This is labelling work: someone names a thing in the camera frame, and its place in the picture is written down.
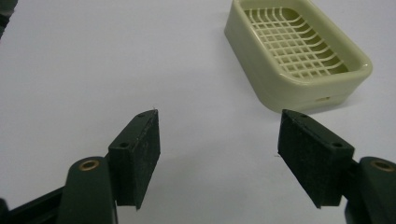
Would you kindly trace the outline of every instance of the plastic soap dish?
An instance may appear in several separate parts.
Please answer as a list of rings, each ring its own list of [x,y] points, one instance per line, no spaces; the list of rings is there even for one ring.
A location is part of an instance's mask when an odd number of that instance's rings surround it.
[[[373,70],[308,0],[233,0],[225,34],[257,96],[276,112],[341,104]]]

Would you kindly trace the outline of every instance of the grid insert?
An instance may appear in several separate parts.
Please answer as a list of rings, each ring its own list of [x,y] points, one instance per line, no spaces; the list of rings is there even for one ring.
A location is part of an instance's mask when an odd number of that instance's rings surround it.
[[[290,76],[316,78],[347,72],[344,62],[294,10],[266,7],[245,13],[256,35]]]

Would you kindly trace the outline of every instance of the soap dish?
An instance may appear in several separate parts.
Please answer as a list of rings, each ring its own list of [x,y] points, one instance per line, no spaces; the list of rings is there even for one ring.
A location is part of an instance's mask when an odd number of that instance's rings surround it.
[[[258,98],[276,112],[341,104],[373,70],[309,0],[233,0],[224,33]]]

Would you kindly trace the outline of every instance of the white table surface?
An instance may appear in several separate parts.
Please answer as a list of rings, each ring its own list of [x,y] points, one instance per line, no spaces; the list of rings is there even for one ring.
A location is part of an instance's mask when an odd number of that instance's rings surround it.
[[[396,2],[313,0],[371,58],[338,106],[306,113],[396,161]],[[277,156],[280,114],[257,99],[223,34],[231,0],[20,1],[0,44],[0,197],[12,209],[105,156],[157,108],[162,155],[142,208],[120,223],[345,223],[318,210]]]

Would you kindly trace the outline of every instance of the beige soap dish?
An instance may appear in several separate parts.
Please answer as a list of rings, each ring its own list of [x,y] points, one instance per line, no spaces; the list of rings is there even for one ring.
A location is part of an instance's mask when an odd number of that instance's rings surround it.
[[[309,0],[233,0],[225,34],[257,96],[276,112],[340,104],[373,70]]]

